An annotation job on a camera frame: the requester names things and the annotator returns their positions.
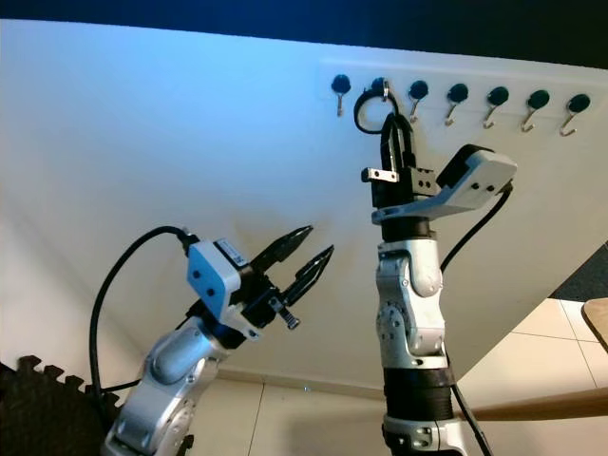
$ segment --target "white wall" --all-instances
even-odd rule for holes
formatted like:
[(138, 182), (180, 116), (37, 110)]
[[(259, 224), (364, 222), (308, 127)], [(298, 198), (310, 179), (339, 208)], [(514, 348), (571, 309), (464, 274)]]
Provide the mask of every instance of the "white wall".
[[(44, 235), (4, 199), (0, 219), (0, 359), (13, 369), (34, 354), (90, 384), (88, 319), (91, 296)], [(143, 354), (104, 317), (99, 328), (102, 384), (136, 378)]]
[[(303, 324), (280, 324), (243, 347), (230, 366), (377, 386), (375, 248), (363, 167), (378, 165), (378, 137), (360, 133), (352, 105), (373, 77), (399, 98), (421, 77), (430, 94), (415, 125), (423, 165), (440, 169), (464, 143), (520, 165), (516, 193), (452, 263), (443, 308), (458, 371), (480, 359), (606, 239), (608, 180), (605, 71), (501, 59), (120, 28), (5, 21), (2, 27), (0, 178), (32, 226), (90, 293), (135, 237), (161, 223), (228, 237), (253, 256), (303, 224), (316, 230), (281, 285), (330, 243), (320, 283), (295, 307)], [(329, 91), (351, 76), (346, 115)], [(443, 126), (445, 94), (470, 85), (457, 122)], [(506, 85), (511, 103), (481, 128), (485, 94)], [(553, 103), (524, 135), (529, 93)], [(593, 104), (580, 132), (561, 138), (563, 106), (585, 91)], [(381, 107), (376, 107), (380, 117)], [(441, 220), (446, 252), (482, 212)], [(107, 312), (142, 350), (193, 302), (177, 243), (152, 242), (131, 261)]]

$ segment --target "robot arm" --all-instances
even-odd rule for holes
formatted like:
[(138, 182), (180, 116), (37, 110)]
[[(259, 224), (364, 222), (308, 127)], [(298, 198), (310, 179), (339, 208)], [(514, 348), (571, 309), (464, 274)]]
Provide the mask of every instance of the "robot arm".
[(371, 182), (372, 222), (382, 227), (376, 285), (376, 330), (385, 378), (382, 426), (393, 456), (466, 455), (461, 422), (454, 419), (454, 385), (445, 350), (443, 289), (432, 219), (483, 207), (510, 187), (517, 166), (475, 145), (463, 147), (437, 178), (416, 167), (411, 129), (389, 114), (382, 130), (382, 169), (363, 170)]
[(258, 340), (277, 314), (290, 330), (299, 324), (288, 308), (319, 279), (333, 247), (298, 271), (283, 293), (265, 272), (287, 258), (312, 229), (306, 226), (277, 239), (251, 262), (226, 239), (193, 237), (187, 246), (187, 280), (199, 301), (186, 322), (146, 356), (142, 381), (105, 438), (104, 456), (176, 455), (219, 363), (245, 340)]

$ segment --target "metal hook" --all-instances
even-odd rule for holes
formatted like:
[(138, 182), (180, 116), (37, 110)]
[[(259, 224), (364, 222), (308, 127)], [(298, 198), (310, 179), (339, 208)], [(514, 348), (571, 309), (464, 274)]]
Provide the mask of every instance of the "metal hook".
[(385, 102), (389, 98), (389, 81), (382, 80), (382, 101)]
[(532, 119), (532, 116), (536, 111), (538, 111), (542, 107), (547, 106), (550, 99), (551, 96), (549, 95), (549, 92), (544, 89), (537, 90), (536, 92), (530, 94), (530, 97), (528, 98), (527, 102), (525, 102), (528, 106), (528, 115), (522, 122), (523, 133), (527, 133), (535, 127), (533, 123), (529, 123)]
[(532, 116), (534, 115), (535, 112), (536, 112), (536, 109), (530, 109), (530, 112), (523, 120), (523, 122), (522, 122), (522, 132), (523, 133), (527, 133), (528, 131), (530, 131), (532, 128), (535, 127), (535, 125), (533, 123), (528, 124), (528, 122), (530, 122), (530, 119), (532, 119)]
[(574, 97), (572, 97), (572, 99), (568, 102), (568, 105), (566, 107), (566, 109), (568, 109), (568, 113), (569, 113), (568, 119), (566, 119), (566, 122), (562, 123), (561, 127), (560, 127), (560, 134), (563, 137), (574, 135), (577, 132), (576, 128), (572, 128), (571, 130), (565, 131), (566, 126), (568, 126), (568, 124), (570, 124), (570, 122), (572, 122), (572, 120), (575, 118), (575, 116), (577, 114), (581, 113), (587, 107), (589, 107), (590, 104), (591, 104), (591, 99), (589, 98), (588, 95), (585, 95), (584, 93), (580, 93), (579, 95), (575, 95)]
[(484, 128), (488, 129), (493, 127), (496, 123), (494, 121), (490, 121), (492, 114), (498, 106), (502, 106), (509, 99), (509, 91), (506, 87), (500, 86), (492, 89), (490, 93), (487, 94), (487, 102), (490, 106), (490, 112), (487, 113), (484, 120)]
[(568, 126), (568, 124), (570, 124), (570, 122), (572, 122), (572, 119), (574, 119), (576, 115), (577, 115), (577, 113), (576, 113), (576, 112), (571, 112), (571, 113), (570, 113), (570, 116), (568, 116), (568, 119), (566, 119), (566, 122), (564, 122), (564, 123), (562, 123), (562, 124), (561, 124), (561, 127), (560, 127), (560, 134), (561, 134), (563, 137), (570, 136), (570, 135), (574, 135), (574, 134), (577, 132), (577, 129), (576, 129), (576, 128), (572, 128), (572, 129), (571, 129), (571, 130), (569, 130), (569, 131), (564, 131), (564, 130), (565, 130), (565, 128), (566, 128), (566, 126)]
[(409, 88), (408, 96), (412, 102), (411, 112), (409, 113), (409, 122), (414, 124), (418, 117), (416, 117), (416, 109), (418, 104), (428, 95), (428, 84), (425, 81), (416, 81)]
[(468, 87), (462, 83), (454, 85), (449, 92), (447, 93), (447, 99), (451, 104), (451, 108), (447, 112), (446, 117), (446, 126), (450, 126), (454, 124), (454, 118), (452, 117), (454, 114), (454, 109), (456, 106), (462, 103), (464, 100), (468, 98)]
[(409, 123), (410, 124), (414, 124), (417, 120), (418, 117), (416, 117), (416, 108), (418, 107), (418, 104), (420, 103), (420, 100), (412, 100), (413, 105), (411, 107), (411, 112), (409, 113)]
[(485, 116), (485, 120), (484, 120), (484, 128), (487, 130), (488, 128), (493, 127), (496, 123), (494, 121), (490, 121), (490, 117), (492, 117), (492, 114), (494, 113), (494, 111), (496, 110), (497, 106), (492, 106), (492, 108), (490, 109), (490, 112), (487, 113), (487, 116)]
[(452, 103), (451, 108), (447, 112), (446, 126), (450, 126), (454, 123), (454, 118), (452, 117), (452, 114), (454, 113), (454, 109), (456, 109), (457, 105), (458, 105), (458, 103)]
[(338, 117), (342, 117), (342, 97), (351, 90), (351, 80), (346, 74), (338, 74), (333, 78), (332, 90), (338, 96)]

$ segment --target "black power cable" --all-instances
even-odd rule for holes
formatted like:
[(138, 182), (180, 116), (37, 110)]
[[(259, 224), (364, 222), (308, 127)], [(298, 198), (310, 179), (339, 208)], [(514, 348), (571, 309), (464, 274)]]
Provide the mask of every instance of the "black power cable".
[(492, 207), (492, 209), (490, 209), (487, 214), (485, 214), (485, 216), (475, 224), (475, 226), (468, 230), (463, 236), (463, 238), (460, 239), (458, 243), (452, 248), (452, 250), (449, 251), (449, 253), (446, 255), (446, 257), (441, 263), (441, 272), (444, 272), (446, 270), (447, 265), (451, 262), (452, 259), (454, 259), (454, 257), (456, 257), (456, 254), (458, 254), (461, 249), (465, 247), (465, 244), (469, 242), (471, 238), (473, 238), (482, 228), (484, 228), (484, 226), (486, 226), (487, 223), (491, 221), (496, 214), (498, 214), (498, 211), (503, 208), (504, 204), (511, 196), (512, 191), (513, 185), (510, 182), (505, 186), (500, 199)]
[(149, 231), (148, 233), (139, 237), (135, 242), (133, 242), (129, 246), (129, 248), (126, 249), (126, 251), (121, 255), (118, 261), (116, 261), (116, 264), (114, 264), (110, 272), (105, 277), (104, 283), (102, 283), (102, 286), (99, 292), (97, 293), (97, 297), (95, 298), (95, 304), (93, 305), (93, 311), (91, 312), (91, 320), (88, 329), (88, 361), (91, 368), (91, 384), (93, 397), (95, 399), (95, 402), (105, 425), (107, 425), (107, 423), (105, 422), (105, 413), (102, 398), (103, 391), (99, 374), (99, 360), (97, 353), (97, 327), (99, 325), (99, 316), (102, 311), (102, 306), (104, 305), (105, 295), (107, 294), (107, 290), (109, 289), (112, 280), (114, 280), (114, 278), (116, 277), (116, 274), (121, 270), (126, 261), (135, 253), (135, 251), (139, 249), (142, 245), (144, 245), (148, 240), (165, 233), (177, 236), (178, 239), (181, 241), (181, 245), (186, 254), (188, 246), (191, 243), (194, 243), (199, 240), (196, 236), (190, 235), (181, 228), (176, 228), (175, 226), (160, 226), (152, 231)]
[[(456, 257), (456, 254), (458, 254), (462, 250), (462, 248), (465, 246), (465, 244), (467, 242), (469, 242), (477, 233), (479, 233), (479, 231), (482, 228), (484, 228), (484, 226), (486, 226), (487, 223), (490, 222), (494, 216), (496, 216), (496, 214), (498, 214), (498, 212), (503, 208), (503, 206), (506, 204), (506, 201), (511, 196), (512, 191), (513, 191), (513, 184), (511, 182), (509, 182), (503, 188), (503, 193), (501, 194), (500, 199), (498, 200), (498, 202), (496, 204), (494, 204), (492, 209), (490, 209), (487, 212), (487, 214), (485, 214), (485, 216), (482, 217), (481, 220), (479, 220), (470, 230), (468, 230), (466, 232), (466, 234), (462, 237), (462, 239), (460, 239), (456, 243), (456, 245), (452, 248), (452, 250), (450, 250), (449, 253), (446, 255), (446, 258), (444, 258), (444, 261), (441, 263), (441, 272), (442, 273), (444, 273), (446, 271), (446, 268), (449, 265), (450, 261), (454, 257)], [(454, 393), (454, 396), (456, 397), (456, 402), (458, 402), (461, 412), (463, 413), (466, 421), (468, 422), (468, 424), (471, 426), (471, 429), (473, 430), (473, 434), (475, 435), (475, 439), (477, 440), (477, 443), (479, 444), (479, 447), (482, 450), (482, 453), (484, 454), (484, 456), (492, 456), (493, 453), (492, 453), (489, 443), (487, 442), (487, 439), (485, 438), (485, 434), (482, 431), (482, 429), (480, 428), (479, 423), (475, 419), (475, 416), (473, 415), (472, 410), (466, 403), (465, 397), (463, 396), (463, 393), (460, 391), (460, 388), (458, 388), (457, 383), (454, 383), (454, 385), (452, 385), (452, 392)]]
[(126, 382), (126, 383), (121, 383), (120, 385), (114, 385), (113, 387), (102, 388), (102, 392), (113, 392), (113, 391), (126, 390), (127, 388), (137, 386), (141, 381), (142, 381), (142, 379), (138, 378), (137, 380), (133, 380), (132, 382)]
[(369, 135), (379, 135), (380, 133), (382, 133), (382, 128), (379, 130), (370, 130), (369, 128), (361, 124), (361, 108), (366, 102), (368, 102), (372, 98), (382, 98), (384, 102), (386, 100), (390, 101), (390, 104), (392, 105), (393, 114), (395, 116), (399, 115), (399, 104), (397, 103), (397, 99), (395, 98), (395, 96), (392, 94), (388, 87), (386, 98), (384, 96), (384, 93), (384, 79), (378, 78), (373, 81), (370, 89), (364, 90), (363, 93), (359, 95), (359, 98), (357, 98), (356, 102), (354, 103), (354, 124), (362, 132), (367, 133)]

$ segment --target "beige floor tile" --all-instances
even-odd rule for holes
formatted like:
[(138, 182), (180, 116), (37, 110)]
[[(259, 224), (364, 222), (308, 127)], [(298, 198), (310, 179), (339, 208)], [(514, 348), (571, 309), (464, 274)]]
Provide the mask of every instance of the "beige floor tile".
[(387, 455), (383, 401), (266, 386), (251, 456)]
[(580, 314), (580, 308), (583, 304), (583, 302), (561, 300), (561, 305), (568, 316), (568, 320), (570, 320), (570, 324), (572, 324), (576, 338), (588, 342), (598, 342)]
[(574, 339), (574, 332), (558, 299), (545, 299), (513, 333), (548, 335)]
[(582, 354), (587, 360), (598, 388), (608, 387), (608, 353), (599, 342), (580, 342)]
[[(480, 423), (494, 456), (595, 456), (608, 448), (608, 417), (576, 420)], [(468, 456), (481, 456), (465, 431)]]
[(508, 334), (460, 386), (473, 406), (595, 387), (576, 340)]
[(262, 385), (216, 380), (201, 396), (188, 456), (247, 456)]

